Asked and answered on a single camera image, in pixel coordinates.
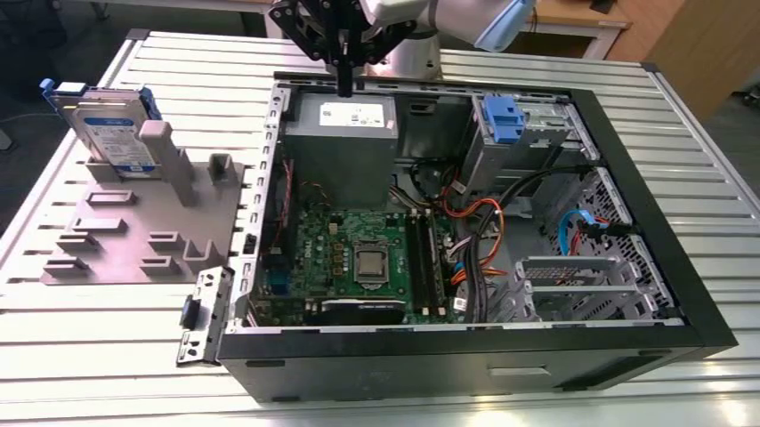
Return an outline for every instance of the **green motherboard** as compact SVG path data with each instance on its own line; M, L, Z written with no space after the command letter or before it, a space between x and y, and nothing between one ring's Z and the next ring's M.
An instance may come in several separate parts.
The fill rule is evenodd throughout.
M395 301L403 303L403 324L453 323L445 286L447 275L441 264L425 277L426 289L414 283L415 264L410 264L409 228L417 223L411 213L302 212L294 251L294 267L285 276L270 274L272 295L258 301L262 322L278 326L301 326L319 302L329 300ZM434 251L450 232L447 219L434 221L434 238L417 238Z

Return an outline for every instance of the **aluminum table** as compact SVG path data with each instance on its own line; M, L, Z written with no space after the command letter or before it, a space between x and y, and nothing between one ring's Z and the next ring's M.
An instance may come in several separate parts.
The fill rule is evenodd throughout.
M134 32L100 85L148 84L192 159L259 164L275 70L322 70L289 41ZM175 368L191 284L44 286L91 178L68 133L0 241L0 420L96 425L760 424L760 205L657 72L638 64L443 51L445 79L596 91L740 346L606 391L260 406L223 368ZM251 175L243 179L251 181ZM255 195L243 190L240 223Z

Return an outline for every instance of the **sticker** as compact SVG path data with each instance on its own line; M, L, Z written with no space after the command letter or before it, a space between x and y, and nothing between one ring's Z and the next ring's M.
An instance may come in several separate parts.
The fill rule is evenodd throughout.
M128 118L84 118L95 145L122 176L146 177L155 170L155 160Z
M381 104L326 102L319 107L321 126L385 127Z
M465 298L454 298L454 310L455 311L466 311L466 299Z
M465 184L463 184L462 182L459 182L458 180L453 180L453 181L451 181L451 188L453 188L459 194L465 194L465 191L466 191Z

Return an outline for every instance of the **blue latch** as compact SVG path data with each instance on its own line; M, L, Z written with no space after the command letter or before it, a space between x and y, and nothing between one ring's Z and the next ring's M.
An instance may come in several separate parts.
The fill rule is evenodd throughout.
M497 144L514 144L525 130L525 115L514 98L489 95L484 99L486 120L494 130Z

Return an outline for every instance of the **metal bracket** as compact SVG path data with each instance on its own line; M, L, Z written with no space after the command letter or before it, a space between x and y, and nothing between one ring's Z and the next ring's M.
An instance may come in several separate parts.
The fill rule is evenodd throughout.
M195 292L187 297L179 321L186 331L176 353L176 367L219 366L216 349L234 276L235 272L227 267L215 267L198 274Z

